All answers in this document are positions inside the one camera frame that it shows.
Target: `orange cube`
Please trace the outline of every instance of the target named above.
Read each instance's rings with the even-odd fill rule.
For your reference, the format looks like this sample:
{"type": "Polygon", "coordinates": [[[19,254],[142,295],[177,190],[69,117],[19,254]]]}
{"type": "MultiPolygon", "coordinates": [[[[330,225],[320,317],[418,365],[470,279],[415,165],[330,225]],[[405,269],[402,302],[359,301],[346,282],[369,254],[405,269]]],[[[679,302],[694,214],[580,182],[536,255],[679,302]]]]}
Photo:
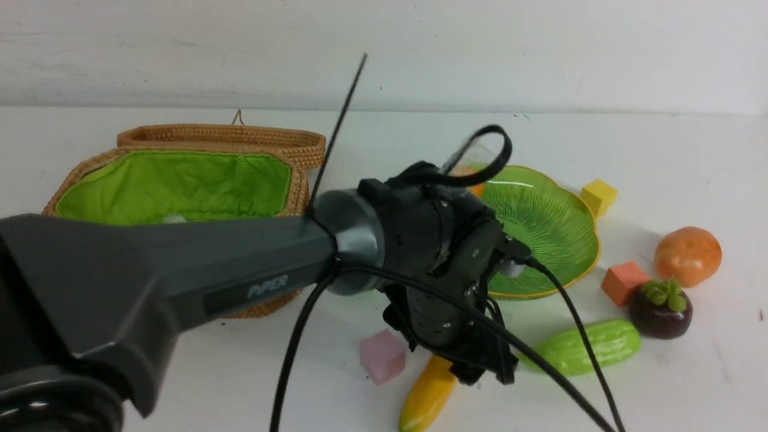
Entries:
{"type": "Polygon", "coordinates": [[[650,277],[636,262],[629,261],[609,268],[600,287],[618,307],[623,307],[629,303],[632,294],[649,280],[650,277]]]}

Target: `robotic arm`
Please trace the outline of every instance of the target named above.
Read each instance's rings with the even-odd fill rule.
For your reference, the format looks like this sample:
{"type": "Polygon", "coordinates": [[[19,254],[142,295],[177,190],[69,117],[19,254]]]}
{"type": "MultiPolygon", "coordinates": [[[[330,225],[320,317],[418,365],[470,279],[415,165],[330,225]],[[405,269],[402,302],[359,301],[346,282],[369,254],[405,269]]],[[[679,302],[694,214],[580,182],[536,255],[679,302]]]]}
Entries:
{"type": "MultiPolygon", "coordinates": [[[[412,277],[485,311],[488,276],[510,268],[511,239],[480,200],[439,184],[446,178],[418,163],[385,183],[321,194],[296,218],[1,220],[0,424],[118,431],[124,400],[152,412],[181,332],[316,283],[336,263],[412,277]]],[[[463,383],[486,370],[514,380],[508,345],[439,299],[362,273],[330,288],[370,289],[389,297],[385,319],[411,348],[454,361],[463,383]]]]}

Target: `green cucumber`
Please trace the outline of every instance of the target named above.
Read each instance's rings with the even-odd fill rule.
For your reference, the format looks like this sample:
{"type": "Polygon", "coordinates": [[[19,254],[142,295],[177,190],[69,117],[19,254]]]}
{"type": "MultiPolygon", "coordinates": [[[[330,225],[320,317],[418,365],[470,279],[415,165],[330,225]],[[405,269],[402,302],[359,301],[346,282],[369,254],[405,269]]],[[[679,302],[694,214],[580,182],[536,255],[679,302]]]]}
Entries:
{"type": "MultiPolygon", "coordinates": [[[[584,329],[601,368],[625,361],[640,350],[640,334],[629,321],[601,321],[586,325],[584,329]]],[[[594,371],[576,327],[550,337],[534,350],[566,377],[594,371]]],[[[522,355],[520,358],[541,371],[530,359],[522,355]]]]}

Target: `toy vegetable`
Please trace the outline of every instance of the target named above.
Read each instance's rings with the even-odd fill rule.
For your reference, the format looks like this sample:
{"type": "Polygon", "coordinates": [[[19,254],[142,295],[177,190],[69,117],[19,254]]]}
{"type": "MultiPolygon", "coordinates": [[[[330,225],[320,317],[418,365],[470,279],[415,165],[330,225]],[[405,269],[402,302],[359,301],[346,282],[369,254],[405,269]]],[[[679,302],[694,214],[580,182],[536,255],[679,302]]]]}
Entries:
{"type": "Polygon", "coordinates": [[[690,288],[715,274],[722,260],[720,243],[709,231],[685,227],[661,239],[654,265],[659,276],[690,288]]]}
{"type": "MultiPolygon", "coordinates": [[[[611,366],[632,357],[640,350],[640,334],[625,320],[600,321],[584,326],[600,367],[611,366]]],[[[594,372],[587,348],[576,327],[550,337],[536,352],[566,377],[594,372]]],[[[528,366],[541,372],[530,359],[520,356],[528,366]]]]}
{"type": "Polygon", "coordinates": [[[694,306],[675,280],[648,281],[629,303],[629,317],[642,333],[674,339],[688,330],[694,306]]]}
{"type": "Polygon", "coordinates": [[[422,432],[440,414],[456,385],[451,362],[433,355],[400,411],[399,432],[422,432]]]}

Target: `white tabletop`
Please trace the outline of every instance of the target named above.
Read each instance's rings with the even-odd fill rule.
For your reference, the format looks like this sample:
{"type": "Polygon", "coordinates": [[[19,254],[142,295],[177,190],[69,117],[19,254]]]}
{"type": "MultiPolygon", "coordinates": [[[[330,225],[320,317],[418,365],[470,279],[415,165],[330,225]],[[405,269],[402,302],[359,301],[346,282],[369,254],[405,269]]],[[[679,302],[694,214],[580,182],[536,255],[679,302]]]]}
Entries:
{"type": "MultiPolygon", "coordinates": [[[[0,108],[0,216],[40,211],[79,161],[114,146],[137,125],[229,123],[233,110],[0,108]]],[[[336,113],[246,111],[252,125],[330,135],[336,113]]],[[[675,341],[643,340],[629,361],[605,374],[627,429],[768,430],[768,119],[760,117],[351,113],[324,189],[361,177],[387,178],[421,159],[442,162],[476,128],[507,128],[513,162],[578,189],[601,178],[619,190],[598,223],[603,254],[571,295],[582,318],[621,317],[601,293],[605,269],[636,260],[651,270],[659,236],[686,225],[712,231],[723,265],[689,290],[690,330],[675,341]]],[[[125,430],[267,430],[294,301],[273,316],[217,321],[181,337],[156,411],[141,420],[126,405],[125,430]]],[[[376,387],[359,366],[358,343],[386,327],[376,293],[322,297],[304,333],[283,412],[284,431],[396,430],[401,404],[427,354],[409,354],[406,371],[376,387]]],[[[508,328],[529,344],[570,327],[562,300],[502,302],[508,328]]],[[[606,417],[594,375],[574,383],[606,417]]],[[[597,430],[548,377],[521,369],[517,383],[487,374],[457,387],[434,431],[597,430]]]]}

